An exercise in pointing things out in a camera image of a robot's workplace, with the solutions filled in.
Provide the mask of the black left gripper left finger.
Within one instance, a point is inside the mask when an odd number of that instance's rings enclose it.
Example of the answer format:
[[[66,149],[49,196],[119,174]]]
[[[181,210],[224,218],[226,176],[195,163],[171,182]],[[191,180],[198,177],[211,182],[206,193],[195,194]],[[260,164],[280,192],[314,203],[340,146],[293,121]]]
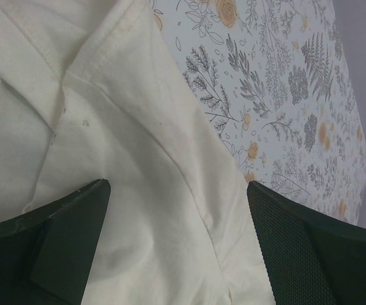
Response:
[[[110,193],[96,180],[0,222],[0,304],[81,304]]]

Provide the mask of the cream white t-shirt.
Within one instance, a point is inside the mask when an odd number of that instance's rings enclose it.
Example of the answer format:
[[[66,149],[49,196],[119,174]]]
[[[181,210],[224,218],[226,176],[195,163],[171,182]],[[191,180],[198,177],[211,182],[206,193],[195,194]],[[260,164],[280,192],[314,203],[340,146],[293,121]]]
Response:
[[[83,304],[273,304],[247,183],[148,1],[0,1],[0,221],[106,179]]]

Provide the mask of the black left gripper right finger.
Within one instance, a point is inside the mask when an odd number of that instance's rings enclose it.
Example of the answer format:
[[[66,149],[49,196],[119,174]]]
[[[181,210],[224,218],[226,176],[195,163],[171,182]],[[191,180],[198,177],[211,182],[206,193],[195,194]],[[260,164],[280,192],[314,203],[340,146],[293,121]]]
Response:
[[[256,181],[247,196],[277,304],[366,304],[366,229]]]

